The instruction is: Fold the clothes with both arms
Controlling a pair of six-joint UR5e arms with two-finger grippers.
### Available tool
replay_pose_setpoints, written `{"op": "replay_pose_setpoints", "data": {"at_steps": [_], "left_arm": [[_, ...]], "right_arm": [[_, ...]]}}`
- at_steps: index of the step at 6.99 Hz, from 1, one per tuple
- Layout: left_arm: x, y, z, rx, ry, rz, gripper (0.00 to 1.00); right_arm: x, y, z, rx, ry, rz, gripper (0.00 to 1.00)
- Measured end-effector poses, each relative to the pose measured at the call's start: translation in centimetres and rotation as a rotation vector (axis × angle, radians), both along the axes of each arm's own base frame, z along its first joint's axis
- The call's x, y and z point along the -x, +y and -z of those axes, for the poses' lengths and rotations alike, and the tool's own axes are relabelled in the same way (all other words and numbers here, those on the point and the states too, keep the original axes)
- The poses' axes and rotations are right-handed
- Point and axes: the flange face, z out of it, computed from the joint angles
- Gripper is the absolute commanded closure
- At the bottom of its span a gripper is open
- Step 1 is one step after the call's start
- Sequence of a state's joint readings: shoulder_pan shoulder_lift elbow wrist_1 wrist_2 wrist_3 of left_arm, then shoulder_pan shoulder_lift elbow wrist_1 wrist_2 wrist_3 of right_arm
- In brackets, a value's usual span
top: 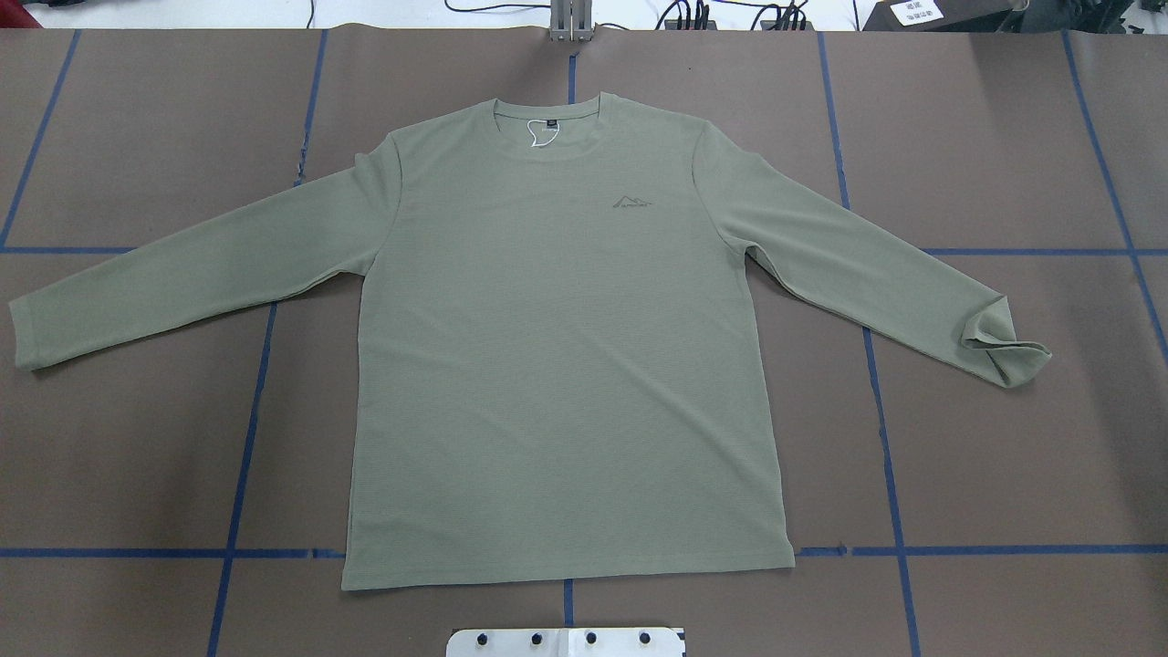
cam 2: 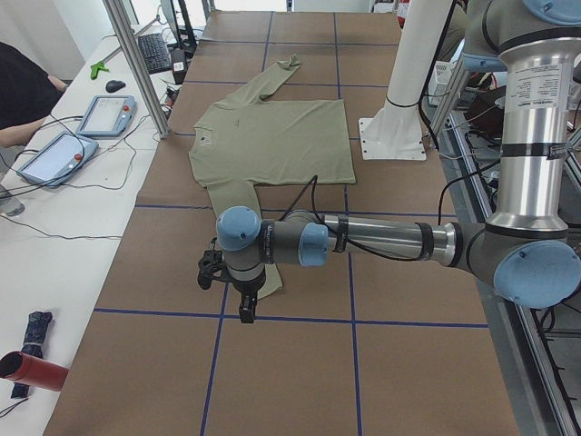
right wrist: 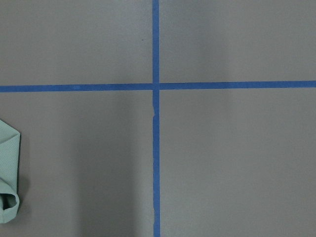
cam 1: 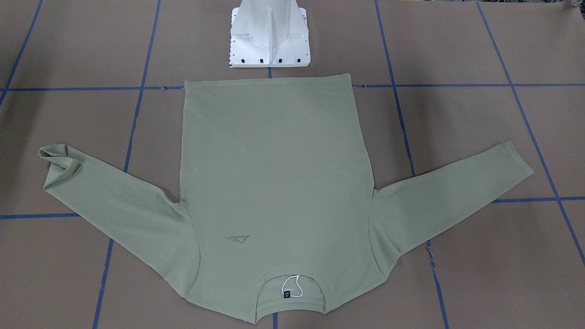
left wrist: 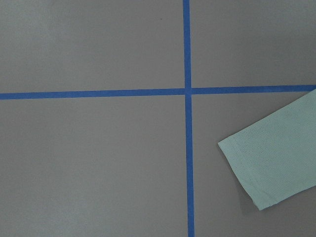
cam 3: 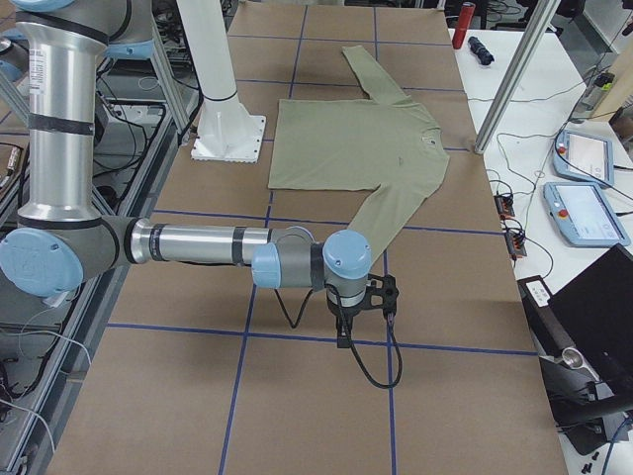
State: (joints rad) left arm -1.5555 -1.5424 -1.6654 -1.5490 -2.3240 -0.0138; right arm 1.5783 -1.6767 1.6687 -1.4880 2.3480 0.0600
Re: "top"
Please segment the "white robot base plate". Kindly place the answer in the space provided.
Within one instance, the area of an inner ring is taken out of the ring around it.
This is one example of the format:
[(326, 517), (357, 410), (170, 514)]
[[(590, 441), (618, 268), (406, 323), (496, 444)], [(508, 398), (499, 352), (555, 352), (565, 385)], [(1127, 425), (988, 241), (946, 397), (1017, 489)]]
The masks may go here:
[(446, 656), (684, 656), (684, 631), (668, 627), (464, 629)]

